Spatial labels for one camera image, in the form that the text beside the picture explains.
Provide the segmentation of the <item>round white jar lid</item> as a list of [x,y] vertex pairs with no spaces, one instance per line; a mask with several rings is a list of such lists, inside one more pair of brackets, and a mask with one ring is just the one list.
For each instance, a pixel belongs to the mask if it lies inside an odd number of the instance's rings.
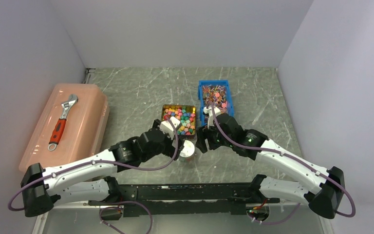
[[195,145],[189,140],[185,140],[183,143],[183,148],[180,152],[180,157],[190,158],[195,154]]

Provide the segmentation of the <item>tin of star candies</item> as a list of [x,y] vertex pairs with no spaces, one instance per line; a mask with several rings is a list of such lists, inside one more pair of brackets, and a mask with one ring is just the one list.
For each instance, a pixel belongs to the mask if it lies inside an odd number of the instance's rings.
[[197,111],[193,105],[165,104],[162,107],[162,120],[175,117],[180,121],[177,133],[185,139],[194,139],[197,130]]

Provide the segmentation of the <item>small clear glass jar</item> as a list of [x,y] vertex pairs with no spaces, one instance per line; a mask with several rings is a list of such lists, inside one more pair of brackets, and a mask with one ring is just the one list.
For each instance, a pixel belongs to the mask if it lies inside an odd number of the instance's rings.
[[194,155],[188,156],[188,155],[180,155],[178,160],[180,162],[190,162],[194,159]]

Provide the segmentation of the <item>blue bin of lollipops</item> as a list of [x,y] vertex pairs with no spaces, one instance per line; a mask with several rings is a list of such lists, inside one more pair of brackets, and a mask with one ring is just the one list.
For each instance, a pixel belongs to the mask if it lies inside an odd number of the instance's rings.
[[200,80],[198,85],[198,99],[200,101],[200,122],[206,125],[208,114],[203,109],[210,102],[219,108],[222,113],[234,116],[234,107],[228,80]]

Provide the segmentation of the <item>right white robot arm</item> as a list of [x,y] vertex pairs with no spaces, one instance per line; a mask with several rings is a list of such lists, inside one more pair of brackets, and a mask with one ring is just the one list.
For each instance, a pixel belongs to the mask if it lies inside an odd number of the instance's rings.
[[267,135],[244,129],[228,114],[221,114],[216,120],[217,123],[196,130],[196,147],[203,154],[227,147],[239,156],[269,163],[292,178],[284,181],[256,175],[249,187],[251,200],[289,200],[308,205],[311,211],[327,219],[340,213],[338,208],[346,191],[344,172],[340,168],[315,165],[284,149]]

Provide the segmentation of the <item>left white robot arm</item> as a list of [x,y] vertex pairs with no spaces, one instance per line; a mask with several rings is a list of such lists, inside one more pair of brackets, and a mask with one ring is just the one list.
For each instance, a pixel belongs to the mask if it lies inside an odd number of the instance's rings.
[[153,127],[140,136],[121,141],[94,156],[46,168],[40,163],[30,165],[21,181],[21,210],[26,217],[34,217],[64,203],[83,200],[117,203],[121,191],[111,175],[127,169],[141,171],[141,163],[158,155],[176,160],[184,148],[177,135],[181,126],[175,117],[156,119]]

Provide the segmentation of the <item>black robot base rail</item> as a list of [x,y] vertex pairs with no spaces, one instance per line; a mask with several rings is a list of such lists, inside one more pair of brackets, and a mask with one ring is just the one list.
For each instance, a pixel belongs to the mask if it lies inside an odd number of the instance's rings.
[[195,184],[121,184],[119,202],[124,217],[138,217],[146,206],[154,215],[216,214],[245,215],[253,206],[279,203],[278,198],[263,198],[249,189],[248,182]]

